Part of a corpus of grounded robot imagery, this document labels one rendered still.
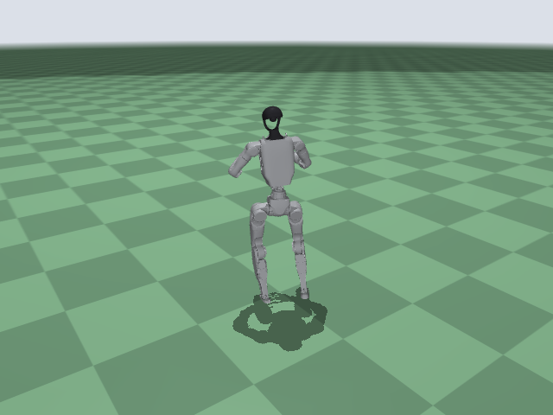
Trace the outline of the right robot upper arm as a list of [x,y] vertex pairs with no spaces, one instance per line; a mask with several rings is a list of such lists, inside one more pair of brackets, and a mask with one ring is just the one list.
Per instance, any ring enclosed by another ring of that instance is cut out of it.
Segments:
[[311,165],[311,160],[305,147],[305,143],[297,136],[291,137],[291,139],[294,143],[294,150],[301,159],[298,164],[301,168],[306,169]]

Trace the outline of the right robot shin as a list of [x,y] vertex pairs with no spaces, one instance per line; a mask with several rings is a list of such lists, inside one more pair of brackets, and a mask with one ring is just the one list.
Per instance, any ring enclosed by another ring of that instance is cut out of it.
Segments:
[[302,254],[295,253],[296,269],[300,278],[302,293],[303,293],[303,289],[307,293],[307,284],[306,284],[307,263],[306,263],[304,241],[301,240],[301,243],[302,243]]

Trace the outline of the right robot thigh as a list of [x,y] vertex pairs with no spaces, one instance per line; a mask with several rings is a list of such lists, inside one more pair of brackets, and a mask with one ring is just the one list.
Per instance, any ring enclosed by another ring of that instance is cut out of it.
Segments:
[[302,207],[298,201],[289,202],[288,219],[293,236],[292,250],[294,253],[302,254]]

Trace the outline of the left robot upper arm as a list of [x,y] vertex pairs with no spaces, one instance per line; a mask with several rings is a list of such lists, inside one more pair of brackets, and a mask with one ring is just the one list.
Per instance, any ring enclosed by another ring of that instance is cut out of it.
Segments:
[[258,153],[260,152],[260,147],[260,141],[249,142],[228,173],[231,176],[238,178],[242,173],[241,169],[251,160],[253,156],[258,155]]

